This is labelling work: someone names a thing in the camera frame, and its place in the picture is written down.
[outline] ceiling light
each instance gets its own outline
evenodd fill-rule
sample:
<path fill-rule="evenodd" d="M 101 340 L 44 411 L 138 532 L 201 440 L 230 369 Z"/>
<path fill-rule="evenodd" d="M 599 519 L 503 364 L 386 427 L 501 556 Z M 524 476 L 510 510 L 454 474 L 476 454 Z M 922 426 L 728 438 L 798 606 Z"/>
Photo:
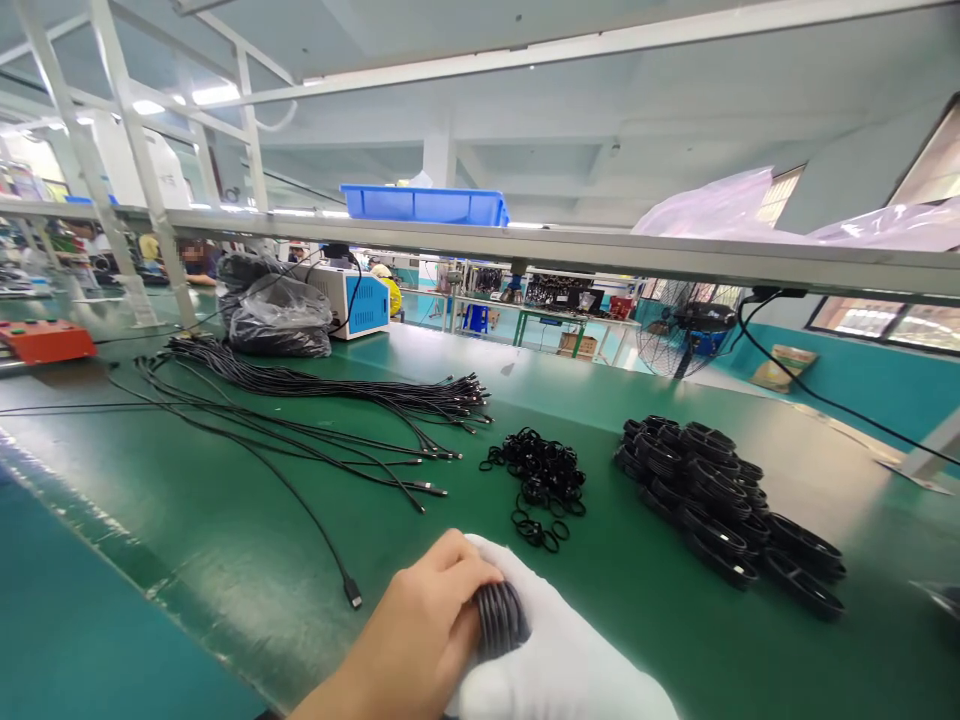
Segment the ceiling light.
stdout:
<path fill-rule="evenodd" d="M 215 102 L 236 100 L 240 97 L 240 91 L 236 85 L 230 83 L 229 85 L 216 85 L 203 90 L 194 90 L 192 97 L 197 105 L 210 105 Z"/>
<path fill-rule="evenodd" d="M 153 100 L 137 100 L 133 104 L 133 109 L 139 115 L 156 115 L 163 112 L 163 105 L 158 105 Z"/>

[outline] ceiling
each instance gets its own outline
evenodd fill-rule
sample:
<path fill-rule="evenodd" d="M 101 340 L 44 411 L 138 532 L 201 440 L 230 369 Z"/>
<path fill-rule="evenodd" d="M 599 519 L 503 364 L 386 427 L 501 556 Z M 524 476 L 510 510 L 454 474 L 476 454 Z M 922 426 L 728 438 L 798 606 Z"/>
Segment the ceiling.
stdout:
<path fill-rule="evenodd" d="M 38 4 L 50 26 L 86 3 Z M 275 0 L 268 10 L 258 0 L 233 0 L 214 14 L 301 79 L 745 4 L 752 3 Z M 217 66 L 221 74 L 233 73 L 229 43 L 196 19 L 176 17 L 168 1 L 121 5 L 206 58 L 204 66 L 183 61 L 195 86 L 222 83 Z M 264 165 L 336 195 L 342 182 L 382 184 L 415 175 L 424 138 L 442 127 L 455 143 L 457 184 L 502 190 L 514 219 L 632 225 L 676 192 L 771 158 L 802 163 L 832 139 L 875 121 L 878 112 L 897 110 L 896 83 L 924 67 L 954 63 L 960 69 L 955 10 L 308 98 L 288 127 L 261 132 Z M 2 51 L 22 38 L 8 0 L 0 0 L 0 17 L 7 20 L 0 23 Z M 118 30 L 131 76 L 175 92 L 174 52 L 126 22 L 118 21 Z M 89 28 L 55 47 L 68 82 L 109 97 Z M 3 70 L 39 79 L 29 57 Z M 283 85 L 259 65 L 253 84 L 255 90 Z M 889 107 L 881 107 L 881 99 Z M 258 106 L 258 119 L 275 123 L 288 106 Z M 239 124 L 235 109 L 214 114 Z M 218 144 L 239 151 L 229 141 Z M 323 205 L 317 196 L 299 195 L 300 204 Z M 282 200 L 296 201 L 297 193 Z"/>

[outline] hand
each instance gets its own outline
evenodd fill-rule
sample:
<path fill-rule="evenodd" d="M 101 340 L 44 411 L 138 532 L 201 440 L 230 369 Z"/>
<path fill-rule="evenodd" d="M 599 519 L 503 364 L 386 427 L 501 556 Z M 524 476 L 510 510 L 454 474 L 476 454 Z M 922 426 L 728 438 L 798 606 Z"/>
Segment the hand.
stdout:
<path fill-rule="evenodd" d="M 439 718 L 480 636 L 470 602 L 503 575 L 458 530 L 394 575 L 340 669 L 288 720 Z"/>
<path fill-rule="evenodd" d="M 677 720 L 660 684 L 604 640 L 507 548 L 467 538 L 513 584 L 530 625 L 530 639 L 483 663 L 460 686 L 462 720 Z"/>

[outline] white glove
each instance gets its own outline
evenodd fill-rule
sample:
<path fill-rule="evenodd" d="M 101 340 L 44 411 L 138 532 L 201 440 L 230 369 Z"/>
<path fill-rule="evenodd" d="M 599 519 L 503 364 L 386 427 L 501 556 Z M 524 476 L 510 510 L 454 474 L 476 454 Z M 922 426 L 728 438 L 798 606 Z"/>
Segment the white glove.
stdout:
<path fill-rule="evenodd" d="M 677 720 L 642 673 L 510 550 L 467 535 L 517 589 L 530 625 L 518 650 L 476 666 L 459 692 L 461 720 Z"/>

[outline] electric fan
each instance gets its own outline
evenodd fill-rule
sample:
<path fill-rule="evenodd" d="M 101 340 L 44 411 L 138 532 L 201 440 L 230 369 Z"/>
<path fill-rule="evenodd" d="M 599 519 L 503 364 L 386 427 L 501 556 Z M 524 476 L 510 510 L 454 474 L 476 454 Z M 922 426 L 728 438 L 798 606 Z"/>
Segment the electric fan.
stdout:
<path fill-rule="evenodd" d="M 743 288 L 659 280 L 637 309 L 637 353 L 656 375 L 677 380 L 708 365 L 737 324 Z"/>

